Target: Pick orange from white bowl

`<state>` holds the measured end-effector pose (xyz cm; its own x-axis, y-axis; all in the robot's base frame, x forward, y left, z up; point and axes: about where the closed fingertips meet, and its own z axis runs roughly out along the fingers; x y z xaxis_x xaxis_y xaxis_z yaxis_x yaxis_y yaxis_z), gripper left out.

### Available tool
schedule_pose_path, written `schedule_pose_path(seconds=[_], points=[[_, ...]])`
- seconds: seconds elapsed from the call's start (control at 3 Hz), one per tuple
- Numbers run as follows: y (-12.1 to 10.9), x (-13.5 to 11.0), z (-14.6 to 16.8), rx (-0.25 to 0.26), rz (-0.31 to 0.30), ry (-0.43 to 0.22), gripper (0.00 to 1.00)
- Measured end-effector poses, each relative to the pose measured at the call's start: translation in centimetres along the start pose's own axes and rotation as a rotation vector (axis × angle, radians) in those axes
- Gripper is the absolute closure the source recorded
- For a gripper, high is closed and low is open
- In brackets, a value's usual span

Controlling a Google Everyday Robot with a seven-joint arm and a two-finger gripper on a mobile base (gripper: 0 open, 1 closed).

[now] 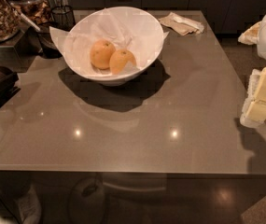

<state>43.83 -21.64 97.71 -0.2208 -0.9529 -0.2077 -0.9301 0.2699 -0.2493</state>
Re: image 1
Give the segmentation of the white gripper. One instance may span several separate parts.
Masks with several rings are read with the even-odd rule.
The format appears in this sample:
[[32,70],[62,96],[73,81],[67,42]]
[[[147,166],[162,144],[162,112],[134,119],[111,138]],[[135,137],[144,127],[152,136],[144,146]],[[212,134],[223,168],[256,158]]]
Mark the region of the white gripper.
[[[238,41],[246,45],[257,43],[258,55],[266,60],[266,15],[241,33]],[[266,120],[266,67],[254,69],[247,88],[240,123],[248,128],[258,128]]]

